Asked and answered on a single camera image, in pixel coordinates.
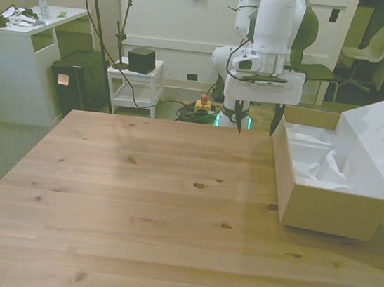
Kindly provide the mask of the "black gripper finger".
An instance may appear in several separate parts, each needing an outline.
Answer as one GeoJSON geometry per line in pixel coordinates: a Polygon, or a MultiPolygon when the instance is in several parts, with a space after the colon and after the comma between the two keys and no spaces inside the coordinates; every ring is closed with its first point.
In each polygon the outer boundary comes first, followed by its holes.
{"type": "Polygon", "coordinates": [[[281,104],[281,103],[276,104],[274,116],[270,123],[269,136],[272,136],[276,128],[278,127],[278,124],[280,123],[284,115],[285,106],[286,106],[285,104],[281,104]]]}
{"type": "Polygon", "coordinates": [[[241,128],[243,126],[242,120],[248,115],[249,104],[245,105],[245,103],[246,102],[243,100],[236,100],[234,104],[234,115],[238,133],[241,133],[241,128]]]}

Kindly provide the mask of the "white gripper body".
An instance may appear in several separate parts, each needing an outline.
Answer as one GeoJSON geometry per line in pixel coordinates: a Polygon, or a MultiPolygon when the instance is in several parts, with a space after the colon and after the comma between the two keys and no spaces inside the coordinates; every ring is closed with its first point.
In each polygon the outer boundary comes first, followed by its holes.
{"type": "Polygon", "coordinates": [[[224,96],[231,100],[254,101],[264,103],[281,103],[281,105],[297,105],[303,92],[305,74],[284,72],[276,81],[240,81],[227,76],[224,86],[224,96]]]}

